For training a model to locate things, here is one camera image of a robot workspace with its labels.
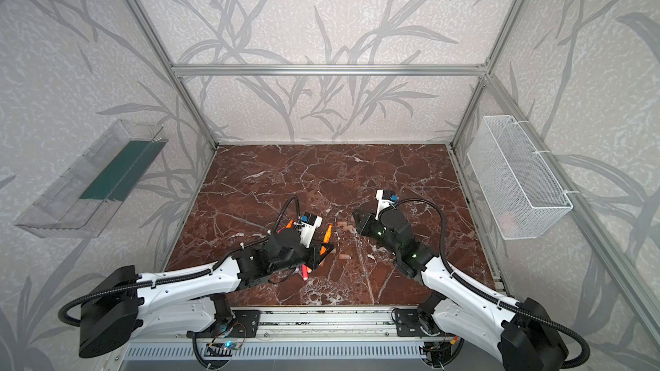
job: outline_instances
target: gray floor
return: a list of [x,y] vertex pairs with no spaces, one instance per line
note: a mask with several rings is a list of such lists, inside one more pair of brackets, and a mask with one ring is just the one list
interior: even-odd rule
[[[202,371],[197,361],[126,361],[120,371]],[[229,361],[222,371],[429,371],[421,360],[287,360]],[[502,364],[475,347],[465,343],[447,371],[503,371]]]

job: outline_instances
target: leaf patterned wallpaper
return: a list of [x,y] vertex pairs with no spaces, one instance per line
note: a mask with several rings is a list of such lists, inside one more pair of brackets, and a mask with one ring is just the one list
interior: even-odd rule
[[[495,73],[660,296],[658,4],[531,0]],[[660,353],[571,217],[536,240],[499,236],[465,153],[479,118],[502,113],[486,92],[458,152],[510,287],[587,337],[585,369],[660,370]]]
[[[480,64],[512,0],[141,0],[175,64]],[[227,143],[447,142],[476,78],[204,77]]]
[[[89,370],[66,301],[114,269],[159,269],[212,152],[121,0],[0,0],[0,370]],[[13,222],[117,119],[169,142],[93,240]]]

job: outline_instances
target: red marble tabletop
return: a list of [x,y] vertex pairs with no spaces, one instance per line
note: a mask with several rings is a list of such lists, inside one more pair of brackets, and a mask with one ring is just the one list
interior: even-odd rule
[[[309,274],[309,281],[295,273],[280,284],[231,293],[231,305],[418,304],[430,290],[394,269],[388,251],[356,234],[351,212],[357,207],[375,210],[376,189],[441,206],[448,217],[448,260],[493,286],[445,145],[221,146],[167,269],[211,262],[241,242],[263,237],[295,194],[301,212],[323,218],[315,238],[323,239],[333,224],[330,242],[335,251]],[[417,237],[437,250],[436,212],[421,204],[404,207]],[[294,213],[292,204],[286,221]],[[276,274],[272,279],[283,278]]]

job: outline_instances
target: mesh basket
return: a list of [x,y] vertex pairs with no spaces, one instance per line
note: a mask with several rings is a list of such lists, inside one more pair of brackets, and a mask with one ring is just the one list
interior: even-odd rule
[[538,238],[573,209],[542,154],[510,115],[484,116],[467,157],[504,239]]

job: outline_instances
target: robotic arm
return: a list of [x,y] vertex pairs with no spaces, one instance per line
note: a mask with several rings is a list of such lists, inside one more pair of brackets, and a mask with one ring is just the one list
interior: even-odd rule
[[[589,359],[587,342],[571,329],[550,320],[532,299],[519,302],[460,272],[445,258],[446,216],[423,199],[398,200],[394,192],[378,190],[376,213],[353,212],[357,231],[375,239],[394,255],[394,265],[405,276],[435,291],[418,307],[422,329],[460,335],[502,361],[507,371],[555,371],[577,367]],[[398,207],[422,202],[442,219],[440,254],[415,239],[412,227]],[[558,331],[580,343],[582,352],[565,361],[568,349]]]
[[[292,200],[298,219],[277,231]],[[322,218],[311,213],[301,216],[299,207],[298,198],[289,199],[270,235],[241,244],[218,262],[140,275],[135,274],[135,266],[115,270],[91,293],[64,305],[58,313],[65,324],[80,327],[79,356],[97,357],[149,334],[226,334],[236,323],[226,293],[266,283],[273,273],[303,264],[316,269],[333,250],[332,244],[311,239]],[[68,314],[77,305],[80,319]]]

